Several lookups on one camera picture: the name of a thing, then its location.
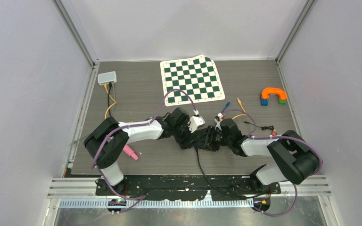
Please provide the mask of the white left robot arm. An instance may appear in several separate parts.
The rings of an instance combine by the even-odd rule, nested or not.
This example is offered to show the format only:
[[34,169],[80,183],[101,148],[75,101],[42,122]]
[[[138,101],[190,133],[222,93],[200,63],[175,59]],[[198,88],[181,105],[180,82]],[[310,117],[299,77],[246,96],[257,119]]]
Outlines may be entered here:
[[125,146],[142,140],[169,137],[182,141],[191,134],[189,120],[189,114],[181,107],[164,117],[158,116],[140,122],[118,122],[109,117],[84,140],[83,145],[93,158],[93,167],[97,166],[108,181],[109,191],[120,195],[125,191],[126,183],[117,159]]

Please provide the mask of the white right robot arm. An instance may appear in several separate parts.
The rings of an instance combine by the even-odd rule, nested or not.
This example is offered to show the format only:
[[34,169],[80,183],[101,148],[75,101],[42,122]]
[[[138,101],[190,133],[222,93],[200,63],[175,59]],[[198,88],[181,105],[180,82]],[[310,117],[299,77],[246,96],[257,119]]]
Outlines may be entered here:
[[293,130],[280,136],[254,137],[243,135],[232,119],[225,119],[219,127],[209,126],[197,130],[195,146],[217,151],[226,146],[238,156],[267,156],[273,165],[263,165],[250,174],[250,187],[263,193],[269,184],[289,181],[295,185],[321,168],[321,160],[315,151]]

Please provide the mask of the black network switch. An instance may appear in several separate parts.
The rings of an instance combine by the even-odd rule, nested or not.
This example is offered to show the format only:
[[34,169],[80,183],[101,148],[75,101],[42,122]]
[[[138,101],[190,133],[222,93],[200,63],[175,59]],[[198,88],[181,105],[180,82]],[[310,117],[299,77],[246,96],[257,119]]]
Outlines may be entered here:
[[191,133],[187,135],[185,138],[182,138],[181,141],[179,142],[180,148],[183,150],[192,147],[199,148],[200,144],[204,144],[203,142],[200,141],[200,137],[202,135],[203,130],[204,129],[196,130],[194,133]]

